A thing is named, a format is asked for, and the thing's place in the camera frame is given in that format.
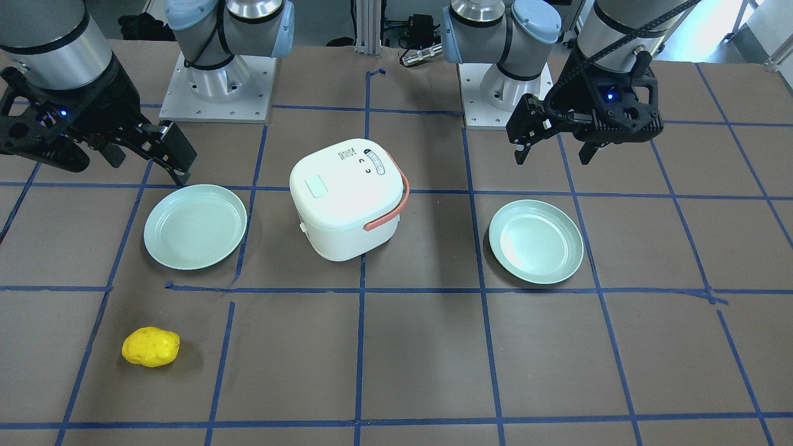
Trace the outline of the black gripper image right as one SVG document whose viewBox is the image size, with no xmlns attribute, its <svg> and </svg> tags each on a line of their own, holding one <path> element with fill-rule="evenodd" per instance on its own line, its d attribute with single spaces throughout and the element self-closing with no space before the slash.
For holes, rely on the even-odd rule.
<svg viewBox="0 0 793 446">
<path fill-rule="evenodd" d="M 535 94 L 524 94 L 518 99 L 506 124 L 508 139 L 516 146 L 514 157 L 518 165 L 524 164 L 533 145 L 556 133 L 572 133 L 583 141 L 579 161 L 588 165 L 603 144 L 643 143 L 665 129 L 648 51 L 630 56 L 627 72 L 609 71 L 592 63 L 563 84 L 584 60 L 582 51 L 573 49 L 554 86 L 557 92 L 551 102 Z M 549 118 L 549 104 L 558 113 L 574 113 L 584 120 Z"/>
</svg>

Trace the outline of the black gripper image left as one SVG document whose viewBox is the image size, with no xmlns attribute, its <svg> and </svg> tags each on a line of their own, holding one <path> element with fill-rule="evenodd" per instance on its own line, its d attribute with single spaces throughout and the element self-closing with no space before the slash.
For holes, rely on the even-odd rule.
<svg viewBox="0 0 793 446">
<path fill-rule="evenodd" d="M 139 94 L 121 62 L 112 56 L 99 78 L 83 87 L 37 87 L 17 68 L 2 70 L 1 152 L 52 167 L 82 172 L 99 152 L 114 168 L 124 149 L 165 170 L 177 186 L 190 179 L 196 151 L 174 121 L 144 121 Z"/>
</svg>

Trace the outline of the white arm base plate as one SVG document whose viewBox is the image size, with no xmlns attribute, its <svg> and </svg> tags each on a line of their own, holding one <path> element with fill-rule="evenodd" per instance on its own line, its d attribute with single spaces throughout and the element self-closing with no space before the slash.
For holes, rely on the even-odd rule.
<svg viewBox="0 0 793 446">
<path fill-rule="evenodd" d="M 236 56 L 229 65 L 202 71 L 179 55 L 159 112 L 162 120 L 265 124 L 277 58 Z"/>
<path fill-rule="evenodd" d="M 543 99 L 553 85 L 547 64 L 528 81 L 505 76 L 494 63 L 459 64 L 458 76 L 467 129 L 503 130 L 524 94 Z"/>
</svg>

